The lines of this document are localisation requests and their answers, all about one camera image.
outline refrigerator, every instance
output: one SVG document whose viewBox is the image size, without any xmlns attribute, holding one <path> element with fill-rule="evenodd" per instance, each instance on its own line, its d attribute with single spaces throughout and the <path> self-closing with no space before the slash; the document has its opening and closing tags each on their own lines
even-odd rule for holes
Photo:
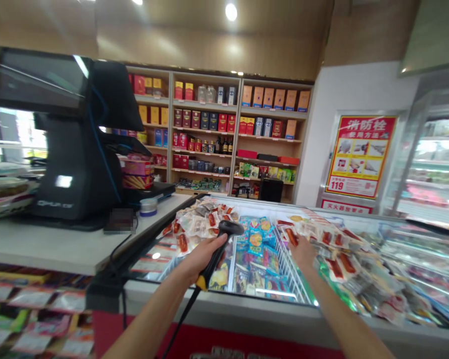
<svg viewBox="0 0 449 359">
<path fill-rule="evenodd" d="M 121 333 L 123 319 L 132 320 L 159 283 L 184 258 L 179 242 L 173 242 L 170 235 L 162 235 L 170 224 L 174 227 L 175 217 L 190 212 L 189 208 L 196 206 L 197 201 L 214 203 L 212 208 L 232 208 L 229 213 L 232 220 L 245 223 L 249 230 L 248 247 L 242 238 L 233 237 L 228 243 L 225 260 L 214 272 L 210 290 L 199 294 L 169 358 L 198 354 L 219 358 L 214 353 L 220 350 L 242 353 L 244 357 L 253 354 L 284 359 L 313 353 L 323 358 L 342 358 L 319 311 L 318 300 L 290 256 L 288 237 L 280 232 L 280 221 L 335 228 L 339 233 L 352 233 L 363 239 L 366 250 L 384 265 L 381 270 L 392 270 L 400 276 L 401 283 L 405 282 L 395 289 L 407 298 L 399 315 L 367 310 L 359 295 L 354 295 L 358 292 L 333 277 L 324 252 L 320 252 L 322 256 L 314 263 L 321 277 L 396 357 L 449 357 L 448 230 L 429 230 L 397 218 L 204 194 L 191 198 L 180 210 L 157 222 L 116 260 L 114 268 L 94 278 L 87 293 L 87 308 L 94 313 L 98 356 Z M 252 229 L 266 221 L 269 223 L 265 229 L 269 231 L 260 232 L 260 257 L 257 248 L 260 243 L 252 240 L 255 234 Z M 270 233 L 274 234 L 274 241 L 267 237 Z M 187 250 L 194 246 L 192 241 L 189 240 Z M 192 292 L 190 288 L 185 294 L 175 322 Z M 161 353 L 173 328 L 162 344 Z"/>
<path fill-rule="evenodd" d="M 381 213 L 449 228 L 449 89 L 413 104 Z"/>
</svg>

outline fire hydrant sign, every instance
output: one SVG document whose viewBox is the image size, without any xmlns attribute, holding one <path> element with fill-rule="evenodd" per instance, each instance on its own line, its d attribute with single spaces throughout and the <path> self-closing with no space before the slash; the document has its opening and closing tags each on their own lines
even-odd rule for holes
<svg viewBox="0 0 449 359">
<path fill-rule="evenodd" d="M 326 192 L 375 199 L 396 116 L 341 116 Z"/>
</svg>

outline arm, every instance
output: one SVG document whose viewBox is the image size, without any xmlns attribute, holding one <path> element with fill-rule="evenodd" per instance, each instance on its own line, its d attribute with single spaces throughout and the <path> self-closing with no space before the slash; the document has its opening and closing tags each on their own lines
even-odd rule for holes
<svg viewBox="0 0 449 359">
<path fill-rule="evenodd" d="M 316 252 L 311 243 L 304 237 L 300 237 L 296 247 L 291 243 L 288 244 L 288 247 L 317 298 L 321 313 L 331 327 L 346 358 L 394 358 L 377 335 L 339 299 L 313 268 Z"/>
<path fill-rule="evenodd" d="M 128 326 L 104 359 L 153 359 L 170 327 L 186 290 L 196 282 L 227 235 L 206 239 L 161 283 L 140 314 Z"/>
</svg>

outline hand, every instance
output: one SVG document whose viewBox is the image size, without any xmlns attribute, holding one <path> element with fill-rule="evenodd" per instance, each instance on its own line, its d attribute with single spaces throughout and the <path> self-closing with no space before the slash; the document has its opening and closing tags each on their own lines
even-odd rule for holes
<svg viewBox="0 0 449 359">
<path fill-rule="evenodd" d="M 211 261 L 213 253 L 228 240 L 225 233 L 218 238 L 207 238 L 201 242 L 177 267 L 179 273 L 183 274 L 190 285 L 195 283 L 200 272 L 206 268 Z"/>
<path fill-rule="evenodd" d="M 313 262 L 317 254 L 314 247 L 309 241 L 302 235 L 297 237 L 298 245 L 295 247 L 291 243 L 288 243 L 288 248 L 291 251 L 291 256 L 293 257 L 296 265 L 301 270 L 301 272 L 309 272 L 309 270 L 314 270 Z"/>
</svg>

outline barcode scanner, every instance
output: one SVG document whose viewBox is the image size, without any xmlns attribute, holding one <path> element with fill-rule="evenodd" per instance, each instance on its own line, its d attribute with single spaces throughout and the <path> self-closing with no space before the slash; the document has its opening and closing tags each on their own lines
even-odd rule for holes
<svg viewBox="0 0 449 359">
<path fill-rule="evenodd" d="M 234 223 L 227 220 L 222 220 L 218 224 L 218 237 L 222 234 L 226 233 L 228 235 L 228 240 L 223 243 L 223 245 L 218 248 L 211 257 L 210 262 L 206 266 L 204 270 L 200 272 L 200 275 L 198 276 L 198 280 L 196 281 L 196 288 L 193 291 L 193 294 L 191 295 L 190 300 L 188 301 L 188 304 L 186 305 L 185 310 L 183 311 L 183 314 L 181 315 L 180 321 L 178 322 L 178 325 L 175 329 L 175 332 L 173 333 L 173 336 L 170 340 L 170 343 L 168 344 L 168 347 L 166 348 L 165 353 L 163 354 L 162 358 L 165 359 L 166 355 L 168 355 L 168 352 L 170 351 L 173 342 L 175 341 L 176 335 L 178 334 L 178 331 L 180 330 L 181 324 L 185 320 L 186 316 L 188 315 L 188 312 L 190 311 L 191 307 L 196 301 L 196 298 L 198 297 L 198 294 L 203 290 L 205 292 L 208 291 L 208 287 L 210 285 L 210 279 L 213 274 L 213 272 L 216 270 L 216 267 L 218 266 L 221 257 L 223 256 L 223 253 L 225 251 L 225 248 L 228 244 L 229 239 L 234 235 L 242 235 L 244 233 L 244 227 L 241 224 Z"/>
</svg>

